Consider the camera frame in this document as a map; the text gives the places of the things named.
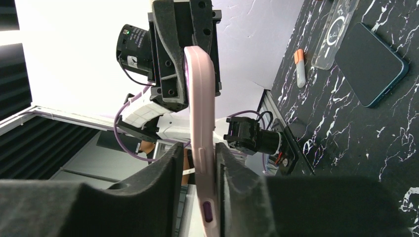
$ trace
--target purple button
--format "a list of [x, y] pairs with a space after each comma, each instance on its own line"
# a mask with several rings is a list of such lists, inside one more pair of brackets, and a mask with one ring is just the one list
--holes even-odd
[[204, 209], [204, 217], [206, 222], [212, 221], [212, 209], [211, 209], [211, 203], [209, 201], [204, 202], [202, 204], [202, 207]]

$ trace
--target clear phone case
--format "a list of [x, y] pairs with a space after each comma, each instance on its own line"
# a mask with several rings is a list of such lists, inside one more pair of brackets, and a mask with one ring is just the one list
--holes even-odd
[[313, 67], [329, 70], [342, 43], [353, 12], [359, 0], [335, 0], [323, 28], [311, 64]]

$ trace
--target table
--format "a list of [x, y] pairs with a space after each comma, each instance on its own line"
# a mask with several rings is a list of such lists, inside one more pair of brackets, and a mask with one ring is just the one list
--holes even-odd
[[[360, 0], [357, 22], [370, 28], [410, 62], [408, 75], [374, 109], [364, 108], [334, 64], [311, 66], [332, 6], [305, 0], [276, 76], [272, 95], [316, 175], [361, 175], [382, 182], [419, 234], [419, 1]], [[296, 85], [293, 53], [306, 53], [307, 86]], [[299, 160], [292, 175], [311, 175]]]

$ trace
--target smartphone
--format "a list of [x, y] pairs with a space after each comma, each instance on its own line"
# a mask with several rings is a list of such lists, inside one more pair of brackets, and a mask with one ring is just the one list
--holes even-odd
[[213, 131], [215, 128], [215, 70], [199, 46], [184, 48], [188, 83], [192, 157], [202, 224], [206, 237], [219, 237]]
[[346, 34], [335, 61], [361, 104], [372, 108], [406, 75], [409, 64], [363, 23]]

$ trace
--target screw hole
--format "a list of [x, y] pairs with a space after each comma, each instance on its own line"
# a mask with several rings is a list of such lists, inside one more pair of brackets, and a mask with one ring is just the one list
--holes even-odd
[[200, 1], [200, 2], [198, 3], [198, 6], [199, 6], [200, 8], [205, 8], [205, 7], [207, 6], [207, 4], [206, 4], [204, 1]]
[[211, 35], [211, 30], [210, 30], [210, 29], [204, 29], [204, 34], [205, 34], [206, 36]]

